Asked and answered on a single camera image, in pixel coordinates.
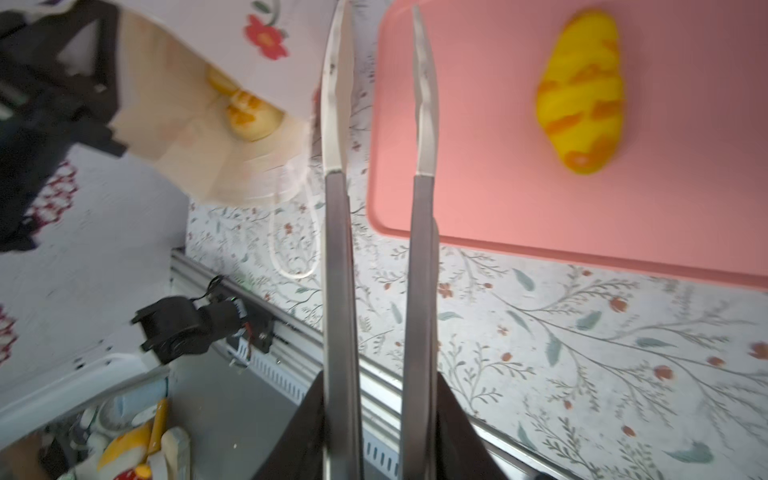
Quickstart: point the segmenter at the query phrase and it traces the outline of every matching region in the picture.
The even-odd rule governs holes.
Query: floral pattern
[[[16,320],[4,312],[3,305],[0,304],[0,365],[11,358],[11,346],[18,339],[13,331],[15,323]]]
[[[32,202],[27,215],[37,220],[40,229],[58,222],[61,215],[72,208],[74,194],[79,189],[74,178],[77,172],[78,169],[69,160],[61,162],[56,173],[48,179]]]
[[[402,371],[409,246],[366,219],[376,26],[356,0],[348,164],[359,350]],[[276,209],[276,255],[318,254],[319,142],[310,199]],[[193,204],[187,254],[322,328],[319,274],[270,262],[267,209]],[[768,296],[679,280],[440,247],[439,368],[466,411],[583,478],[765,478]]]
[[[284,30],[273,27],[280,17],[280,0],[274,0],[272,8],[265,2],[256,0],[251,3],[260,13],[271,14],[272,18],[266,24],[256,15],[248,15],[248,25],[243,30],[249,42],[259,47],[261,54],[270,60],[287,57],[288,51],[283,46],[283,38],[288,34]]]

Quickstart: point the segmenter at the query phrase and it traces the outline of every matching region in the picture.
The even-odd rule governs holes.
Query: leaf print
[[[531,442],[531,439],[528,438],[528,434],[525,433],[525,429],[520,422],[518,422],[518,440],[520,440],[521,444],[536,452],[536,446]]]
[[[518,282],[525,288],[527,291],[532,292],[534,288],[536,288],[536,284],[533,283],[533,280],[531,280],[531,277],[526,275],[525,273],[521,272],[520,270],[513,268],[515,271],[515,278],[518,279]]]
[[[576,329],[591,330],[592,327],[600,321],[601,316],[603,316],[602,312],[592,312],[589,315],[576,320]]]
[[[531,333],[531,329],[530,329],[530,327],[528,327],[528,324],[527,324],[527,323],[525,322],[525,320],[523,320],[523,319],[522,319],[522,318],[521,318],[521,317],[520,317],[520,316],[519,316],[517,313],[515,313],[515,312],[513,312],[513,311],[511,311],[511,310],[507,310],[507,314],[509,314],[509,316],[510,316],[510,317],[512,317],[513,319],[515,319],[515,322],[516,322],[516,323],[517,323],[519,326],[521,326],[521,327],[523,327],[524,329],[526,329],[526,330],[528,331],[528,333]]]
[[[690,450],[664,452],[682,463],[711,463],[714,460],[712,451],[705,443],[694,442]]]
[[[646,336],[635,340],[634,344],[643,348],[653,348],[655,346],[673,346],[677,348],[676,345],[672,345],[671,343],[663,342],[659,339],[652,339]]]
[[[549,336],[549,344],[547,345],[547,360],[549,360],[549,366],[554,366],[560,359],[560,350],[562,349],[563,342],[554,335]]]
[[[395,317],[395,322],[402,323],[402,314],[400,313],[400,310],[397,308],[397,305],[395,305],[394,302],[390,303],[392,305],[392,316]]]
[[[452,318],[464,318],[456,312],[443,312],[437,315],[438,320],[450,320]]]
[[[267,6],[266,3],[260,2],[259,0],[256,0],[255,2],[252,2],[251,5],[253,5],[253,7],[256,10],[258,10],[259,12],[262,12],[262,13],[271,13],[272,12],[270,7]]]

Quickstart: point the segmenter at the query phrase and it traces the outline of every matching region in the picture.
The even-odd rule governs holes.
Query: yellow plush toy
[[[536,94],[538,122],[566,167],[593,174],[611,159],[624,123],[616,23],[585,10],[565,26]]]

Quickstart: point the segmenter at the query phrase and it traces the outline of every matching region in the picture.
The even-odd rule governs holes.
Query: red flower
[[[672,380],[674,378],[674,372],[666,365],[659,365],[654,369],[654,375],[659,380]]]
[[[0,365],[11,358],[11,347],[18,340],[13,330],[15,323],[16,320],[4,313],[3,306],[0,305]]]
[[[710,358],[707,359],[707,363],[709,363],[712,366],[723,366],[725,365],[725,360],[716,356],[711,356]]]
[[[624,313],[627,311],[627,301],[619,296],[615,296],[611,299],[611,301],[608,302],[608,305],[611,306],[611,310],[617,313]]]
[[[452,298],[453,292],[451,291],[450,283],[439,283],[437,286],[437,293],[442,295],[443,298]]]
[[[758,342],[751,345],[750,355],[760,360],[768,360],[768,343]]]
[[[75,181],[77,172],[78,169],[69,160],[65,160],[40,190],[27,210],[27,215],[38,221],[38,230],[50,223],[57,223],[61,215],[72,208],[74,193],[80,188]]]
[[[248,15],[250,25],[245,27],[248,40],[261,48],[261,54],[272,60],[287,57],[288,51],[283,47],[283,36],[274,27],[267,27],[255,15]]]

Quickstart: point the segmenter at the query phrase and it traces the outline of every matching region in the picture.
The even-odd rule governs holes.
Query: wire
[[[286,165],[288,168],[293,170],[293,168],[290,165]],[[307,174],[306,179],[304,180],[304,194],[306,195],[306,202],[309,204],[310,200],[312,198],[312,192],[310,191],[310,176]],[[275,267],[275,270],[277,270],[280,275],[289,278],[291,280],[301,280],[302,278],[307,278],[308,276],[315,273],[315,270],[317,270],[317,266],[320,264],[320,254],[321,254],[321,245],[320,245],[320,221],[317,219],[317,212],[316,208],[312,205],[309,205],[310,209],[310,217],[312,218],[312,225],[315,228],[315,243],[317,248],[317,253],[315,255],[315,260],[312,262],[312,266],[309,270],[303,273],[291,273],[283,268],[282,265],[280,265],[280,261],[277,259],[277,254],[275,253],[275,207],[277,206],[277,192],[275,192],[272,202],[272,210],[270,211],[270,235],[269,239],[267,241],[269,249],[270,249],[270,260],[272,260],[272,265]]]
[[[205,289],[203,296],[199,296],[198,298],[190,298],[190,300],[197,302],[198,300],[202,300],[203,298],[209,296],[214,291],[214,288],[219,286],[226,278],[226,275],[216,275],[214,278],[210,279],[210,282],[208,282],[208,288]]]

